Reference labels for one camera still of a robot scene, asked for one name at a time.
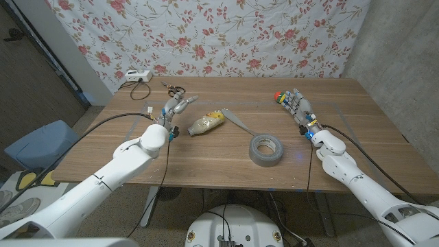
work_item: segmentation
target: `white power adapter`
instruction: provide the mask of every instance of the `white power adapter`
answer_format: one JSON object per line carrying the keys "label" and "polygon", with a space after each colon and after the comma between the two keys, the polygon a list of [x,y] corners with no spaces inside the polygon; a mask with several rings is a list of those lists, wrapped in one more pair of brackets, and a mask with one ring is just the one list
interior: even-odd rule
{"label": "white power adapter", "polygon": [[125,74],[125,79],[127,82],[138,82],[140,79],[142,79],[143,82],[149,82],[151,80],[152,73],[151,71],[144,71],[144,70],[129,70]]}

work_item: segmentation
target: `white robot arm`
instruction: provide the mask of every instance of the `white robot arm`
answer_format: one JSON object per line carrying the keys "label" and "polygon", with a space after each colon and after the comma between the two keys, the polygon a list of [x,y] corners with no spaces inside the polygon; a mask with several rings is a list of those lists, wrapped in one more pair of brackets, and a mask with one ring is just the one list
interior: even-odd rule
{"label": "white robot arm", "polygon": [[405,236],[380,224],[393,246],[413,246],[439,235],[438,208],[399,200],[365,175],[346,152],[344,142],[317,122],[311,104],[297,89],[293,93],[277,93],[276,97],[294,116],[305,137],[319,148],[316,154],[323,162],[323,170],[346,185],[373,217]]}
{"label": "white robot arm", "polygon": [[160,149],[174,137],[171,125],[174,113],[180,114],[198,96],[182,100],[178,92],[162,109],[162,116],[134,140],[122,143],[113,160],[82,181],[47,208],[0,229],[0,239],[12,237],[24,226],[38,228],[33,237],[74,237],[85,217],[89,216],[115,189],[142,173],[157,158]]}

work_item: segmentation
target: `plastic bottle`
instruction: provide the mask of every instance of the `plastic bottle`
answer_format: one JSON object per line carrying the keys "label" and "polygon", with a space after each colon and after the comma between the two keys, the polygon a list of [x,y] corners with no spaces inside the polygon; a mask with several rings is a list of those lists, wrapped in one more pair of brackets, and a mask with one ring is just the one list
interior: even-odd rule
{"label": "plastic bottle", "polygon": [[202,134],[221,123],[224,123],[224,115],[220,110],[216,110],[195,121],[192,127],[187,129],[187,132],[193,137],[195,134]]}

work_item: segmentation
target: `blue chair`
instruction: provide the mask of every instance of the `blue chair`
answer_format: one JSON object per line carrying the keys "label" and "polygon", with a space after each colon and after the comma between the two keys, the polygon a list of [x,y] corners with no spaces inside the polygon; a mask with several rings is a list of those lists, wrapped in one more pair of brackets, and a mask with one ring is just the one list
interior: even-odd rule
{"label": "blue chair", "polygon": [[78,138],[64,121],[58,120],[25,135],[5,152],[25,169],[46,168]]}

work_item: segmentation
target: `floral backdrop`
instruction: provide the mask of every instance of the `floral backdrop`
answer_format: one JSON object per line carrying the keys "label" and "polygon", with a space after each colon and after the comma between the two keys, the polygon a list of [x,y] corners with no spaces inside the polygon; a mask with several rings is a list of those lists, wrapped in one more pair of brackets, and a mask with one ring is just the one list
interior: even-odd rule
{"label": "floral backdrop", "polygon": [[338,78],[370,0],[46,0],[114,93],[167,76]]}

